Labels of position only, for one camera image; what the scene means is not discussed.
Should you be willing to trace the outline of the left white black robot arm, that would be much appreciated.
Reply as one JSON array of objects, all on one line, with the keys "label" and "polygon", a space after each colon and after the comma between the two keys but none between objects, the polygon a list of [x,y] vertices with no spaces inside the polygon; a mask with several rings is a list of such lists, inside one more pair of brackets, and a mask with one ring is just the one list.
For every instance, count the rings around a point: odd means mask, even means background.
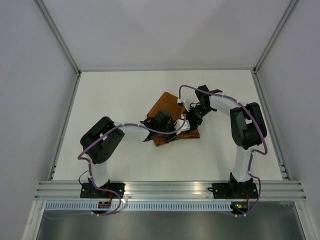
[{"label": "left white black robot arm", "polygon": [[137,123],[121,123],[102,117],[80,139],[82,152],[77,157],[88,164],[92,193],[98,198],[108,195],[108,160],[121,142],[148,142],[158,137],[175,139],[185,122],[184,119],[174,120],[166,110]]}]

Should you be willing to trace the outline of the brown cloth napkin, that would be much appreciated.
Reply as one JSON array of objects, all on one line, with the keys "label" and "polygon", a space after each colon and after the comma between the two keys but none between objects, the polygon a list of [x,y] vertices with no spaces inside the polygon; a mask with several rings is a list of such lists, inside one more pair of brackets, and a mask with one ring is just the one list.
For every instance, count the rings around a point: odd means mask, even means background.
[{"label": "brown cloth napkin", "polygon": [[[165,110],[170,113],[171,117],[167,121],[167,125],[165,127],[161,127],[159,131],[164,132],[168,130],[172,132],[175,130],[174,122],[180,119],[181,115],[185,113],[186,108],[184,106],[177,105],[178,97],[169,93],[164,92],[161,97],[157,100],[157,102],[153,105],[151,110],[147,113],[147,117],[155,117],[157,113],[161,110]],[[200,133],[197,129],[181,132],[181,135],[173,134],[174,137],[178,137],[178,140],[193,140],[199,139]]]}]

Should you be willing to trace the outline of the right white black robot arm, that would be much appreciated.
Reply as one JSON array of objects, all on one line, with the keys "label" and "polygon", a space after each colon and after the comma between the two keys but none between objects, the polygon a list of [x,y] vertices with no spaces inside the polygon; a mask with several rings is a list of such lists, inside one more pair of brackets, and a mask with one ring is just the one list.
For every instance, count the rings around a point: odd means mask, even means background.
[{"label": "right white black robot arm", "polygon": [[257,147],[267,145],[267,128],[259,104],[240,103],[219,89],[210,91],[206,85],[196,88],[195,94],[198,103],[185,112],[190,130],[196,130],[209,112],[220,111],[230,118],[231,136],[237,146],[229,181],[213,183],[208,191],[212,192],[214,199],[258,198],[260,189],[254,183],[251,165],[253,154],[259,152]]}]

